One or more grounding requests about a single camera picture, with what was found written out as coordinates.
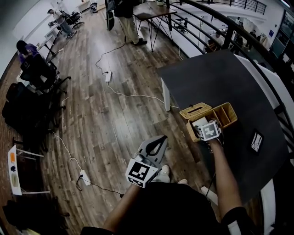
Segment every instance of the khaki pants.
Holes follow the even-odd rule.
[[[137,44],[139,42],[139,38],[137,35],[136,27],[134,25],[133,17],[131,18],[119,17],[119,20],[121,21],[126,37],[129,40],[131,40],[134,44]]]

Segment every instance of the power strip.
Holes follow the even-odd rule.
[[[90,181],[90,179],[89,179],[89,177],[88,177],[88,175],[87,175],[87,173],[86,173],[85,170],[82,170],[79,174],[82,175],[81,178],[84,180],[84,183],[87,186],[91,185],[91,181]]]
[[[108,74],[106,74],[105,82],[109,83],[111,81],[112,72],[108,71]]]

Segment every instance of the wooden floor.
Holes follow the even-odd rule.
[[[127,163],[146,139],[164,134],[169,145],[163,164],[171,169],[171,180],[187,179],[189,185],[200,191],[208,186],[210,176],[202,161],[198,145],[192,143],[185,122],[179,110],[164,110],[164,105],[156,99],[146,97],[123,97],[113,93],[105,83],[100,69],[95,66],[102,53],[117,48],[124,43],[124,34],[118,20],[114,28],[106,30],[105,10],[97,14],[86,12],[85,22],[71,40],[59,37],[52,48],[64,52],[54,59],[61,76],[70,75],[66,82],[67,95],[62,103],[66,110],[59,114],[60,136],[71,156],[76,158],[92,183],[103,188],[125,193],[129,184],[124,174]],[[149,39],[148,27],[141,25],[139,34]],[[103,71],[112,71],[110,86],[126,95],[148,95],[162,97],[161,82],[156,69],[180,61],[178,48],[173,46],[161,33],[158,34],[151,52],[150,43],[135,47],[127,43],[124,47],[104,55],[99,62]],[[16,74],[8,74],[7,83],[14,82]],[[2,85],[0,108],[3,107],[5,88]],[[7,150],[11,147],[12,136],[17,134],[3,121],[1,131],[1,206],[12,198],[8,181]],[[80,234],[84,226],[101,227],[107,215],[120,200],[117,194],[101,190],[96,186],[85,186],[79,182],[82,191],[75,185],[80,168],[70,156],[62,142],[53,134],[47,137],[48,153],[41,162],[43,181],[46,190],[59,198],[62,212],[69,212],[67,218],[69,234]],[[248,212],[258,225],[261,224],[258,198],[247,205]],[[13,228],[7,225],[1,210],[0,216],[12,234]]]

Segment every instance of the wicker basket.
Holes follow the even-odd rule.
[[[180,111],[180,114],[188,120],[186,126],[193,142],[200,141],[200,138],[196,136],[193,129],[194,127],[192,126],[192,123],[198,119],[206,117],[207,121],[216,120],[221,129],[237,121],[237,116],[230,103],[224,103],[213,109],[207,104],[199,103]]]

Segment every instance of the dark table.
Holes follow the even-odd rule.
[[[196,56],[158,72],[167,111],[169,91],[180,110],[200,102],[212,107],[231,103],[238,120],[224,129],[225,154],[243,203],[257,195],[288,158],[288,149],[274,110],[250,72],[228,50]],[[264,136],[259,155],[249,150],[254,129]],[[208,151],[203,156],[212,176],[213,156]]]
[[[134,16],[140,21],[139,27],[137,29],[137,32],[139,31],[139,28],[141,26],[142,21],[148,22],[148,28],[149,28],[149,35],[150,35],[150,43],[151,43],[151,51],[153,52],[153,48],[155,45],[155,40],[162,22],[162,18],[166,17],[167,15],[176,13],[175,10],[172,10],[170,8],[167,8],[166,6],[158,6],[156,2],[145,2],[142,4],[139,4],[138,6],[134,7]],[[157,31],[155,34],[155,39],[153,41],[153,34],[152,34],[152,26],[150,29],[150,22],[153,25],[156,25],[153,19],[156,18],[159,25],[157,27]]]

